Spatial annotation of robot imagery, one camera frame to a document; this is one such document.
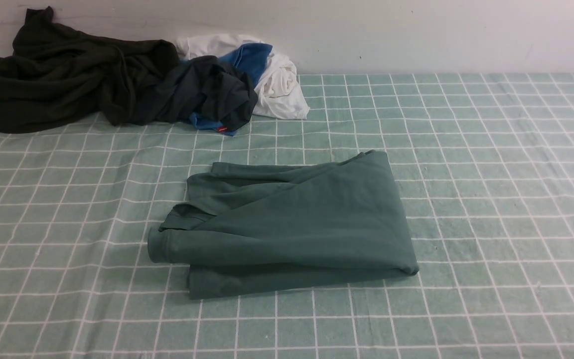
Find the bed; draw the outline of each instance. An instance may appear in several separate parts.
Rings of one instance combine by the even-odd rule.
[[[301,75],[235,137],[0,134],[0,358],[574,359],[574,73]],[[144,237],[215,161],[389,154],[416,277],[192,301]]]

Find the fabric fold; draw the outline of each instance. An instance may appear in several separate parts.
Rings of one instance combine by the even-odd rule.
[[[155,262],[190,264],[192,298],[415,275],[387,154],[316,166],[216,163],[187,180],[148,236]]]

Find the clothing pile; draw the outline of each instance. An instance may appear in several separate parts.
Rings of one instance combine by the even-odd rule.
[[[101,111],[112,125],[183,121],[232,135],[252,112],[304,119],[309,111],[293,63],[257,39],[193,38],[181,61],[168,41],[92,36],[53,17],[51,7],[28,9],[13,55],[0,58],[0,132],[53,129]]]
[[[148,235],[153,262],[187,263],[191,298],[415,275],[385,152],[316,166],[214,163]]]

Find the dark green sweater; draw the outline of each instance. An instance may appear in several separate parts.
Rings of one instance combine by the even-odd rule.
[[[217,162],[151,230],[153,262],[190,264],[191,298],[415,275],[385,152],[316,166]]]

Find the crumpled clothing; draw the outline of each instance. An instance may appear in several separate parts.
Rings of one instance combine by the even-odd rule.
[[[232,64],[237,70],[251,77],[254,86],[265,71],[267,57],[273,46],[268,43],[245,43],[229,54],[219,57],[220,61]],[[236,131],[224,130],[220,121],[205,118],[200,114],[193,113],[189,116],[189,122],[199,130],[216,130],[224,135],[234,136]]]
[[[236,131],[249,122],[257,100],[248,74],[215,56],[201,56],[178,63],[163,81],[151,79],[134,123],[189,121],[196,113],[221,123],[219,132]]]
[[[208,54],[222,56],[245,43],[263,42],[252,36],[237,34],[215,34],[177,39],[178,48],[184,53],[185,59],[194,59]],[[309,106],[298,84],[296,66],[287,55],[276,51],[275,48],[269,54],[265,72],[254,91],[258,95],[254,114],[281,120],[307,118]]]
[[[91,36],[53,16],[27,9],[13,55],[0,58],[0,132],[54,129],[96,111],[112,125],[130,122],[146,79],[178,65],[168,41]]]

